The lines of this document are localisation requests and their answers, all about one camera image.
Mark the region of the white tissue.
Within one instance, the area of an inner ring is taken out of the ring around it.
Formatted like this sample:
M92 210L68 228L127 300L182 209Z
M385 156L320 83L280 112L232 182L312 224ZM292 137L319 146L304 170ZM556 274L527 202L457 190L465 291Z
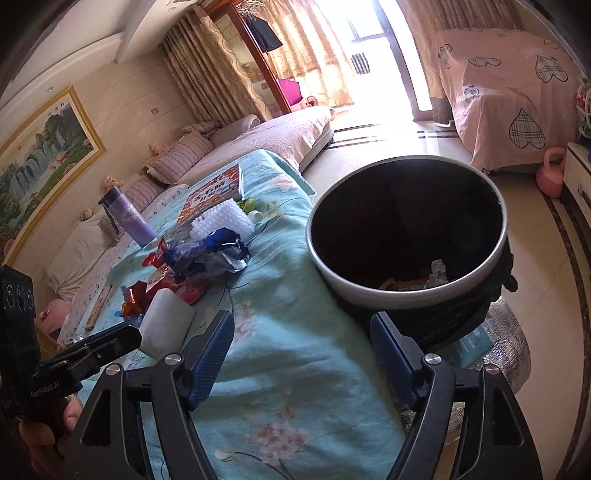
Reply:
M424 289L431 289L449 283L445 263L439 259L431 264L431 274L424 284Z

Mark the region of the red foil wrapper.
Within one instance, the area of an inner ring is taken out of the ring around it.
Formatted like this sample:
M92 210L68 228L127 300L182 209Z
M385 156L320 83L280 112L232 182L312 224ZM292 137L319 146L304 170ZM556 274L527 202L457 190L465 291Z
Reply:
M131 287L122 286L123 303L120 316L125 321L135 321L144 315L155 296L162 287L169 268L164 262L164 253L168 250L166 241L161 238L156 249L149 253L141 262L143 268L153 269L147 280L138 280Z

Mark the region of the blue plastic wrapper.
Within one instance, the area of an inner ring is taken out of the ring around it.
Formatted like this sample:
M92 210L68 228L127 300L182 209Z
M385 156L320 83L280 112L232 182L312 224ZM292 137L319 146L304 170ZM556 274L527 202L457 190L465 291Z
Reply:
M162 253L176 283L211 279L224 273L238 273L249 264L250 253L242 237L220 228L201 240L176 243Z

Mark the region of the white foam fruit net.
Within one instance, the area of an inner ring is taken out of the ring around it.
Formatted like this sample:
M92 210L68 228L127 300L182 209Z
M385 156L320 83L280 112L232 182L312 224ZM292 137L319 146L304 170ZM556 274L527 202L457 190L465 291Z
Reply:
M233 199L225 200L209 208L191 222L189 237L204 240L221 228L229 229L242 238L249 240L254 233L254 223Z

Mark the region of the white black trash bin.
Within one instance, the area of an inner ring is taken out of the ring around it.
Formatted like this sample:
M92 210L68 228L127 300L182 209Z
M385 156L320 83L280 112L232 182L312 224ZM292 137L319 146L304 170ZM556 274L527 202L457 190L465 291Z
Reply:
M475 330L502 291L518 288L499 188L453 159L403 156L356 170L318 199L305 234L318 272L363 330L384 311L425 351ZM449 283L424 289L439 259Z

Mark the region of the light blue floral tablecloth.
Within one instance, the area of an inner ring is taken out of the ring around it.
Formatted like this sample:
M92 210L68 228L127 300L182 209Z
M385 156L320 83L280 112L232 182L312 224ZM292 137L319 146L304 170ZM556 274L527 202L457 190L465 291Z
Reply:
M384 479L405 433L373 346L311 261L311 186L264 150L238 164L263 220L245 270L208 286L190 328L221 310L235 318L192 415L211 465L221 479Z

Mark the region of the sofa with floral cover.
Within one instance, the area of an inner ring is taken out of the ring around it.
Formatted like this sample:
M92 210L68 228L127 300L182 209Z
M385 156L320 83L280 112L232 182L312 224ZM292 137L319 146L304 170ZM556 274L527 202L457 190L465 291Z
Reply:
M279 155L301 172L334 138L331 125L334 117L335 111L332 108L312 106L266 122L260 121L255 115L247 115L218 130L209 127L207 122L187 125L184 127L184 135L198 132L211 141L214 150L185 173L175 185L162 184L148 173L139 174L147 176L164 188L164 191L140 214L147 220L151 219L168 206L182 189L204 179L229 162L259 149ZM103 217L103 214L104 210L97 206L88 219ZM123 232L120 239L114 241L94 265L71 302L61 299L54 293L55 298L41 309L38 328L60 344L70 340L90 301L100 290L108 270L122 258L130 243L130 236Z

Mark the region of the white cushion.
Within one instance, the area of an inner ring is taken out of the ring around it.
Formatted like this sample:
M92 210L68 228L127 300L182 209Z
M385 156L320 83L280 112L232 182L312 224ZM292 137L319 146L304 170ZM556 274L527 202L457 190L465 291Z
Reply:
M45 267L47 284L61 299L71 302L94 265L114 244L100 226L102 217L78 222Z

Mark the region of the stack of children's books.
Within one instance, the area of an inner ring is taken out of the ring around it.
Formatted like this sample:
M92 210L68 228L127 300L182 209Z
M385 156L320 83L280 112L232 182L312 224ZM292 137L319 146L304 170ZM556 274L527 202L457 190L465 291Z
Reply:
M190 223L195 217L226 200L242 200L242 169L235 164L212 177L185 199L176 220L177 226Z

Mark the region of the purple thermos bottle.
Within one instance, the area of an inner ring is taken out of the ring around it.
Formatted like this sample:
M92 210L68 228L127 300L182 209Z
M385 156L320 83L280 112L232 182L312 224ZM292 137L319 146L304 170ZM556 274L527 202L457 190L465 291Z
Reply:
M156 238L155 231L117 186L109 188L98 204L115 231L125 231L141 248Z

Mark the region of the teddy bear plush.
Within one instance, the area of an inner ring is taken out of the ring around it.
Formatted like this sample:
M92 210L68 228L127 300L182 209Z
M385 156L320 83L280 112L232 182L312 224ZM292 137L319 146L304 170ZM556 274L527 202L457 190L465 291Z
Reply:
M101 186L104 192L108 192L113 187L121 187L124 184L122 180L118 180L113 176L107 175L103 178Z

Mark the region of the framed waterfall painting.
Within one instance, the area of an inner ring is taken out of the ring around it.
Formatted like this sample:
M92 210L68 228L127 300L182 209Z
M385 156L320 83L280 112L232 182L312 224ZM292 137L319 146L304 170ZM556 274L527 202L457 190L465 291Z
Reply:
M1 145L1 261L12 264L74 180L106 152L76 90L39 107Z

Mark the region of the pink heart-patterned cover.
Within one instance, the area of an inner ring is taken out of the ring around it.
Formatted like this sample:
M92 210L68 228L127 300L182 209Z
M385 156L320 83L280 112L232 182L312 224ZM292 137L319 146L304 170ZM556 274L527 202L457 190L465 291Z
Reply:
M453 29L433 64L471 164L483 173L540 164L578 136L581 72L558 43L522 30Z

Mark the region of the pile of toys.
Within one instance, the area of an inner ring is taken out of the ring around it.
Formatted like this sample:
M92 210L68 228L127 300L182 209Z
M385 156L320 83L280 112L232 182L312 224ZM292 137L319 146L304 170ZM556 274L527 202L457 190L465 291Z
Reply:
M589 79L579 85L575 106L580 117L580 133L584 138L591 139L591 85Z

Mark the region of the left beige curtain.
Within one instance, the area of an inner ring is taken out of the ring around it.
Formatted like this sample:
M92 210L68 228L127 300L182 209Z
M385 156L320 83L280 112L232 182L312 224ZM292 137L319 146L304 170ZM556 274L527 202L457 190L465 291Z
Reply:
M159 45L185 103L198 121L223 126L252 114L273 118L228 41L204 9L187 9Z

